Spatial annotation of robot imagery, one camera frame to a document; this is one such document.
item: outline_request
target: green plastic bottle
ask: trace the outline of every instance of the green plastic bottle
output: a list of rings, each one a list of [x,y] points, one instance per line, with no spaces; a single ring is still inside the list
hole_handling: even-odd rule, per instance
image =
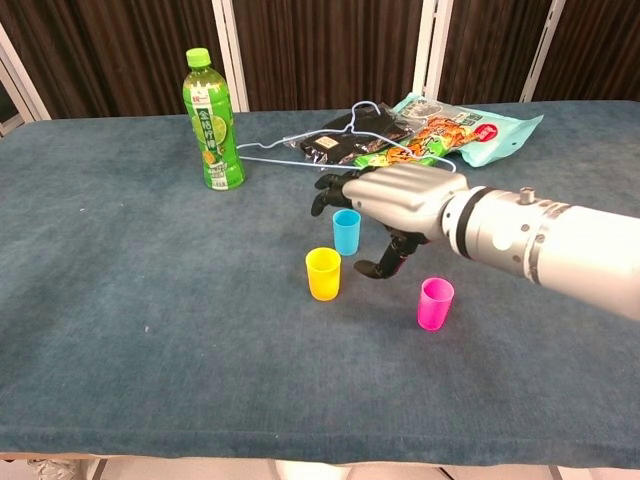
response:
[[[236,188],[245,174],[236,149],[227,82],[211,68],[206,48],[187,50],[187,64],[191,73],[182,85],[182,97],[202,153],[204,181],[213,190]]]

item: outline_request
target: plastic bag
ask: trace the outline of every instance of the plastic bag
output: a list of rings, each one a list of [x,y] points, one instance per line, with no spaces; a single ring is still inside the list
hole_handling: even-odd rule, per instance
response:
[[[402,142],[415,156],[443,157],[458,150],[472,167],[481,167],[516,152],[529,138],[542,116],[518,120],[495,113],[456,107],[410,93],[394,110],[407,121],[424,121],[423,129],[411,140]],[[355,160],[360,167],[387,166],[394,163],[432,165],[436,159],[417,160],[403,149],[393,147]]]
[[[385,138],[400,142],[416,132],[412,123],[384,104],[378,105],[380,114],[372,105],[355,110],[354,130],[373,132]],[[332,120],[322,129],[341,130],[351,121],[351,113]],[[387,147],[384,140],[371,135],[345,133],[309,133],[309,136],[286,143],[293,148],[300,148],[308,161],[313,163],[336,165],[351,164],[362,154],[377,152]]]

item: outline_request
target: plastic cup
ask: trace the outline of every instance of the plastic cup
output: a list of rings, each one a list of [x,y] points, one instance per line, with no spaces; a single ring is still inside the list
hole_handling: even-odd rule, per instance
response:
[[[418,325],[435,332],[444,324],[453,301],[455,290],[444,278],[427,278],[420,290],[418,304]]]
[[[313,298],[321,302],[336,298],[340,290],[341,260],[333,248],[315,248],[307,254],[307,276]]]
[[[360,219],[355,210],[338,210],[333,214],[333,243],[340,255],[348,257],[358,251]]]

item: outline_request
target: green bottle cap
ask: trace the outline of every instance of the green bottle cap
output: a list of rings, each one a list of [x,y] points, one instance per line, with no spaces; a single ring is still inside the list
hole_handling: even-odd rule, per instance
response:
[[[194,68],[211,65],[209,50],[206,48],[191,48],[187,50],[187,65]]]

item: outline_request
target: robotic arm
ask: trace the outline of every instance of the robotic arm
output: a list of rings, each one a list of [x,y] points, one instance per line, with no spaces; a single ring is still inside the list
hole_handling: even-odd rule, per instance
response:
[[[605,310],[640,320],[640,219],[491,187],[416,164],[325,175],[311,208],[353,208],[382,222],[391,243],[370,278],[395,275],[418,246],[447,241],[455,253]]]

